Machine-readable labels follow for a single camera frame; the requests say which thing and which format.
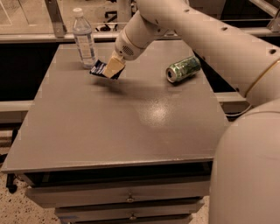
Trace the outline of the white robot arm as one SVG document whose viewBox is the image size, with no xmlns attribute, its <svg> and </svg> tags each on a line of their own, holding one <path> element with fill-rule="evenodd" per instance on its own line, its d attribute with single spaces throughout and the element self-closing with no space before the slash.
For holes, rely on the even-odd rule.
<svg viewBox="0 0 280 224">
<path fill-rule="evenodd" d="M 178 34 L 252 109 L 222 135 L 210 184 L 209 224 L 280 224 L 280 48 L 192 8 L 136 0 L 115 41 L 112 77 L 167 31 Z"/>
</svg>

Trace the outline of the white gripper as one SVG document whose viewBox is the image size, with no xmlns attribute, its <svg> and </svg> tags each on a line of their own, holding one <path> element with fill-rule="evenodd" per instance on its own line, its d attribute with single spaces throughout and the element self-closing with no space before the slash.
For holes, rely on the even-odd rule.
<svg viewBox="0 0 280 224">
<path fill-rule="evenodd" d="M 126 25 L 115 40 L 115 51 L 125 60 L 138 58 L 149 44 L 149 32 L 146 26 Z M 125 62 L 112 57 L 105 66 L 103 74 L 107 78 L 115 77 L 125 67 Z"/>
</svg>

